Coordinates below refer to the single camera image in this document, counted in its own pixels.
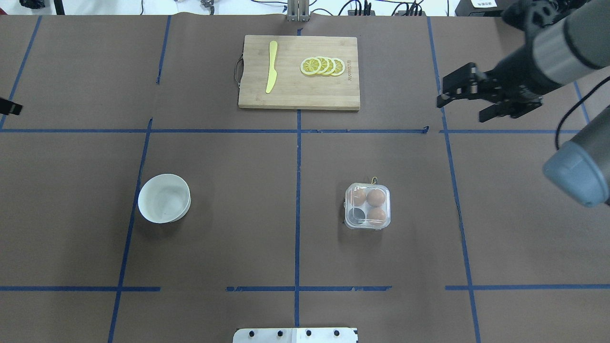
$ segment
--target knife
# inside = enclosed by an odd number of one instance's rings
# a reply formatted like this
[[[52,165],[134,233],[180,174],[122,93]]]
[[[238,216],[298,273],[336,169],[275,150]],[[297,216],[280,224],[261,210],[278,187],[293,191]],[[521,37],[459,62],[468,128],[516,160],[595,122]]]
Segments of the knife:
[[[269,42],[269,76],[267,77],[267,94],[271,93],[275,80],[278,78],[278,72],[275,71],[275,55],[278,53],[278,43],[274,40]]]

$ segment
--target brown egg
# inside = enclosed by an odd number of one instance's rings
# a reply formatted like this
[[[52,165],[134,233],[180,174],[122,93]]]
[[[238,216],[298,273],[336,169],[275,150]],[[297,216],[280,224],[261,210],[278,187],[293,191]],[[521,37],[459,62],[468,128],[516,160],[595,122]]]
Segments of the brown egg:
[[[386,202],[386,194],[381,189],[373,189],[367,195],[368,203],[378,208]]]
[[[350,194],[350,203],[352,203],[354,206],[364,204],[364,201],[367,199],[367,194],[364,192],[364,189],[361,188],[352,190]]]
[[[381,226],[386,222],[386,213],[381,208],[374,208],[368,212],[367,219],[369,223]]]

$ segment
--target lemon slice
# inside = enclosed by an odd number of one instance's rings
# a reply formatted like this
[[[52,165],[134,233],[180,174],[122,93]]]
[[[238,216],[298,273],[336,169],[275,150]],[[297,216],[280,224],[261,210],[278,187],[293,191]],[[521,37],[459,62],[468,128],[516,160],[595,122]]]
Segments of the lemon slice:
[[[330,69],[331,59],[329,59],[328,57],[324,57],[324,56],[316,56],[315,58],[320,60],[320,63],[322,64],[322,66],[320,67],[320,70],[318,70],[318,72],[316,74],[322,74]]]
[[[345,71],[345,63],[341,59],[332,59],[332,62],[335,64],[335,68],[332,71],[332,76],[339,76],[343,74]]]
[[[328,59],[328,62],[330,62],[328,64],[328,69],[324,73],[322,73],[322,75],[330,75],[335,70],[335,61],[334,61],[334,59]]]
[[[322,61],[315,57],[309,57],[301,62],[301,72],[305,75],[313,75],[320,71],[322,67]]]

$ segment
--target white plate with holes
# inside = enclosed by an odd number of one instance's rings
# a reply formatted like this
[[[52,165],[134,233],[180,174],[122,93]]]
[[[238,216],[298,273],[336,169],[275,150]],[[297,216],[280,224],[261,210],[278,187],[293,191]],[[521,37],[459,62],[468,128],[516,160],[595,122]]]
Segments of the white plate with holes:
[[[357,343],[356,328],[239,329],[233,343]]]

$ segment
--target cutting board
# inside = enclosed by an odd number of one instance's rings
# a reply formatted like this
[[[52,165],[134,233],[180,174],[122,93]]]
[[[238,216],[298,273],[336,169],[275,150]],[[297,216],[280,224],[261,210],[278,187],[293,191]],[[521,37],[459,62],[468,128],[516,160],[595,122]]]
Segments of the cutting board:
[[[269,72],[269,42],[278,43],[271,93],[265,93]],[[308,57],[342,59],[340,76],[306,76],[301,62]],[[239,107],[250,109],[359,110],[358,42],[355,37],[247,35],[243,44],[243,75]]]

